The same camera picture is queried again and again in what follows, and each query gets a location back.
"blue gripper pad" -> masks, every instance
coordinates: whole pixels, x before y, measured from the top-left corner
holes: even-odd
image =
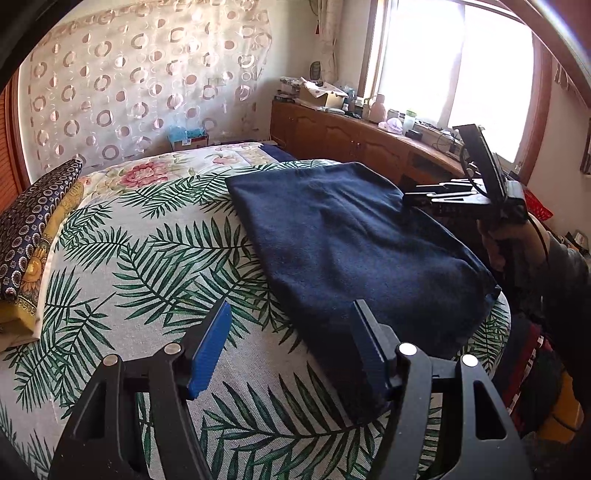
[[[395,346],[390,345],[381,325],[364,300],[353,302],[349,313],[349,327],[373,394],[387,398],[391,390],[387,361],[395,356]]]
[[[228,302],[224,302],[193,357],[189,400],[195,400],[209,385],[231,326],[232,308]]]

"floral bedspread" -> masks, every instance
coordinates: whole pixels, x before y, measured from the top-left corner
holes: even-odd
[[[40,478],[98,362],[112,352],[152,355],[222,296],[233,325],[208,390],[189,404],[214,479],[367,476],[387,415],[369,424],[347,418],[269,289],[225,184],[231,175],[332,162],[266,163],[258,153],[248,161],[248,150],[161,155],[85,179],[83,204],[56,243],[41,340],[0,356],[0,428]],[[491,372],[508,333],[501,296],[463,351]],[[439,402],[421,468],[434,458]],[[138,405],[150,473],[161,479],[149,396]]]

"cabinet door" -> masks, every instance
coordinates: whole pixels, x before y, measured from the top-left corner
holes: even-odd
[[[271,107],[271,140],[277,142],[281,148],[287,145],[287,135],[290,132],[290,106],[288,103],[273,102]]]
[[[372,129],[364,129],[360,134],[358,158],[373,171],[397,184],[404,172],[408,148],[395,137]]]
[[[337,115],[326,114],[324,120],[326,136],[324,138],[323,158],[340,162],[355,160],[357,132],[355,126]]]
[[[298,160],[322,158],[326,130],[322,114],[302,106],[294,107],[293,133],[287,151]]]

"folded blue cloth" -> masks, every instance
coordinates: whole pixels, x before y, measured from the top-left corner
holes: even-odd
[[[486,267],[402,192],[359,163],[230,177],[233,204],[271,289],[353,421],[374,419],[349,329],[356,299],[431,356],[452,358],[500,288]]]

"wooden cabinet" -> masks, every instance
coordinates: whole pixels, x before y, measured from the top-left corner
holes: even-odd
[[[326,130],[323,158],[340,162],[358,161],[359,129],[331,115],[324,120]]]
[[[359,161],[373,171],[398,184],[404,171],[404,158],[408,151],[394,137],[364,129],[358,147]]]
[[[271,108],[271,139],[285,148],[288,142],[288,134],[291,132],[289,104],[273,102]]]
[[[323,119],[318,115],[310,115],[306,110],[310,109],[301,107],[295,111],[293,134],[287,142],[287,151],[299,160],[322,158],[326,135]]]
[[[298,160],[358,161],[395,184],[403,176],[419,184],[464,176],[457,161],[421,142],[293,103],[273,102],[271,139]]]

